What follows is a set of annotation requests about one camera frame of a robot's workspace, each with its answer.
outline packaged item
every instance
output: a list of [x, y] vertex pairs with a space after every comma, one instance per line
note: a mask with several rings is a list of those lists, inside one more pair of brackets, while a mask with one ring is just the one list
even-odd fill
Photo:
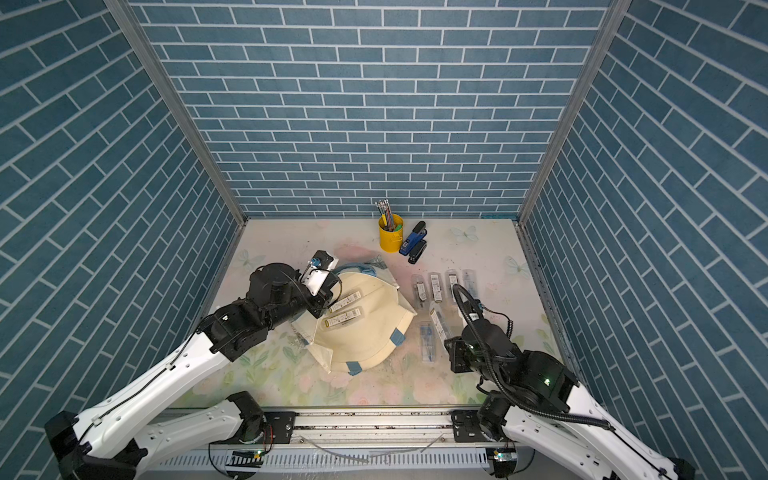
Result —
[[323, 323], [325, 324], [326, 329], [332, 329], [334, 327], [349, 325], [350, 320], [356, 319], [359, 316], [362, 316], [362, 308], [356, 307], [338, 315], [329, 316], [323, 320]]
[[336, 312], [337, 310], [341, 310], [342, 308], [349, 305], [350, 303], [355, 303], [357, 300], [360, 300], [361, 298], [362, 298], [362, 293], [360, 293], [360, 291], [357, 290], [356, 292], [352, 292], [351, 294], [335, 302], [333, 305], [331, 305], [328, 311], [331, 313]]
[[437, 303], [442, 302], [443, 289], [440, 283], [440, 274], [431, 272], [429, 274], [429, 283], [432, 285], [432, 299]]
[[480, 298], [478, 293], [478, 275], [474, 270], [462, 270], [462, 285], [467, 289], [472, 298]]
[[448, 297], [448, 301], [452, 304], [456, 304], [456, 298], [453, 296], [453, 286], [458, 283], [458, 271], [447, 270], [445, 272], [445, 296]]
[[411, 286], [413, 287], [413, 308], [423, 310], [427, 304], [427, 285], [424, 277], [421, 275], [411, 275]]
[[422, 338], [422, 362], [435, 361], [435, 334], [429, 322], [419, 324], [419, 334]]
[[445, 341], [451, 338], [451, 328], [445, 322], [442, 309], [435, 302], [429, 304], [429, 318], [432, 319], [432, 324], [435, 326], [435, 332], [440, 338], [440, 343], [445, 345]]

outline product label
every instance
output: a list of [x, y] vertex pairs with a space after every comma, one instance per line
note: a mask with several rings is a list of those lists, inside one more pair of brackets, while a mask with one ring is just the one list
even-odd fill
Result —
[[437, 331], [437, 335], [440, 337], [440, 340], [445, 342], [448, 339], [448, 336], [445, 334], [445, 330], [442, 329], [442, 322], [440, 321], [439, 313], [435, 309], [432, 309], [431, 312], [429, 312], [429, 318], [432, 319], [432, 323], [435, 324], [435, 330]]
[[448, 274], [448, 297], [449, 300], [451, 300], [452, 303], [456, 303], [456, 298], [453, 296], [453, 286], [458, 283], [458, 278], [456, 278], [456, 275], [454, 273]]
[[435, 361], [435, 337], [432, 334], [432, 329], [429, 328], [428, 323], [423, 323], [419, 327], [419, 332], [422, 338], [422, 361], [434, 362]]
[[478, 298], [478, 287], [475, 283], [475, 271], [467, 271], [464, 272], [464, 287], [469, 291], [469, 294], [472, 295], [472, 298]]
[[337, 310], [340, 310], [345, 306], [349, 305], [350, 303], [356, 300], [360, 300], [361, 298], [362, 298], [362, 295], [360, 294], [360, 292], [355, 292], [352, 295], [345, 296], [338, 302], [334, 303], [329, 310], [331, 311], [331, 313], [336, 312]]
[[344, 322], [349, 322], [351, 319], [357, 318], [360, 315], [362, 315], [362, 312], [360, 311], [360, 309], [355, 308], [354, 310], [350, 310], [349, 312], [344, 312], [341, 315], [332, 316], [329, 319], [326, 319], [326, 327], [339, 325], [340, 323], [344, 323]]
[[427, 301], [427, 289], [424, 287], [424, 282], [417, 282], [416, 289], [419, 291], [419, 299], [422, 302]]
[[432, 297], [436, 302], [442, 302], [442, 291], [440, 290], [440, 276], [437, 273], [433, 273], [429, 276], [432, 281]]

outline blue stapler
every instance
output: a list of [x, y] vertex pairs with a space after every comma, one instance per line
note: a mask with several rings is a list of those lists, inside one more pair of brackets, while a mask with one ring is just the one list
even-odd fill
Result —
[[413, 247], [424, 237], [426, 237], [427, 229], [426, 223], [424, 221], [420, 221], [416, 224], [415, 227], [413, 227], [413, 231], [410, 235], [408, 235], [408, 238], [406, 238], [406, 241], [402, 243], [402, 246], [400, 247], [400, 253], [402, 255], [408, 255], [411, 253], [411, 250], [413, 250]]

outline brick wall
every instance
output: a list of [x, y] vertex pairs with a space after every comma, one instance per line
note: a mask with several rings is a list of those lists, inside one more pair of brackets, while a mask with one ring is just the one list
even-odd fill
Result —
[[131, 4], [250, 216], [510, 217], [608, 2]]
[[634, 0], [531, 217], [590, 390], [768, 478], [768, 4]]
[[234, 225], [101, 0], [0, 2], [0, 478], [190, 326]]

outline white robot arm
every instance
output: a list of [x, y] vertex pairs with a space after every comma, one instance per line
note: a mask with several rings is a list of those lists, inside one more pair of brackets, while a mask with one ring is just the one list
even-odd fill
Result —
[[[694, 480], [690, 463], [632, 435], [556, 358], [521, 352], [483, 317], [484, 307], [467, 289], [457, 284], [452, 293], [467, 326], [445, 348], [453, 372], [480, 373], [478, 389], [487, 398], [477, 416], [486, 436], [529, 445], [584, 480]], [[483, 390], [484, 379], [498, 391]]]
[[263, 410], [247, 392], [171, 422], [148, 425], [189, 388], [263, 342], [278, 324], [333, 300], [338, 263], [319, 250], [304, 273], [284, 263], [259, 267], [244, 299], [204, 318], [183, 345], [121, 391], [75, 415], [60, 412], [45, 432], [64, 480], [133, 479], [193, 447], [264, 434]]
[[[335, 266], [335, 259], [318, 251], [302, 275], [282, 263], [260, 267], [245, 299], [203, 319], [183, 345], [130, 385], [78, 415], [57, 414], [45, 431], [64, 480], [132, 480], [197, 446], [265, 435], [264, 412], [247, 392], [201, 412], [148, 423], [190, 387], [264, 341], [277, 324], [304, 310], [319, 318], [333, 300]], [[521, 352], [483, 317], [466, 289], [452, 290], [467, 326], [445, 342], [451, 370], [477, 371], [498, 389], [486, 392], [478, 385], [488, 394], [477, 412], [485, 436], [530, 445], [585, 480], [694, 480], [688, 462], [645, 445], [559, 361], [543, 352]]]

